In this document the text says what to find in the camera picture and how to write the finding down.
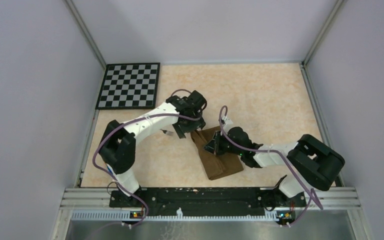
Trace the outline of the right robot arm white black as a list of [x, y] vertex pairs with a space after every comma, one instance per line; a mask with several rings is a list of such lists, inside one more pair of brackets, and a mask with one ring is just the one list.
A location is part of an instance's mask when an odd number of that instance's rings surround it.
[[237, 155], [250, 168], [285, 165], [291, 175], [284, 177], [273, 192], [279, 206], [287, 206], [305, 192], [323, 209], [315, 190], [328, 191], [345, 165], [345, 159], [311, 134], [304, 134], [292, 143], [257, 144], [241, 127], [228, 132], [217, 130], [204, 150], [216, 156]]

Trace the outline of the brown cloth napkin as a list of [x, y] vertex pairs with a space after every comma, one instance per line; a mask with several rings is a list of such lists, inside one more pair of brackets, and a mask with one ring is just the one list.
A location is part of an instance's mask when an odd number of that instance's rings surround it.
[[195, 130], [190, 133], [206, 176], [211, 181], [234, 175], [244, 170], [242, 162], [237, 155], [231, 153], [214, 155], [204, 150], [204, 146], [209, 143], [214, 133], [219, 130], [220, 127], [215, 126], [204, 130]]

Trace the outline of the silver metal fork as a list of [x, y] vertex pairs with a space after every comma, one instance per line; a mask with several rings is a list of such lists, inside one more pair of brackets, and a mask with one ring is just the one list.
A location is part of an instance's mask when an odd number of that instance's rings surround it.
[[173, 131], [170, 131], [170, 130], [166, 130], [166, 129], [161, 129], [161, 131], [167, 135], [167, 136], [173, 136], [174, 135], [174, 132]]

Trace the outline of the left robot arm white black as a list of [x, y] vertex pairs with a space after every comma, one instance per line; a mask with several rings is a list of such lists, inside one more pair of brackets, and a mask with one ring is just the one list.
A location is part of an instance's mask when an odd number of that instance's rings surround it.
[[147, 137], [172, 126], [180, 139], [206, 125], [203, 111], [207, 100], [198, 91], [188, 96], [172, 94], [160, 106], [128, 122], [112, 120], [106, 126], [94, 155], [100, 155], [104, 169], [121, 189], [121, 200], [129, 207], [140, 202], [139, 188], [132, 166], [136, 147]]

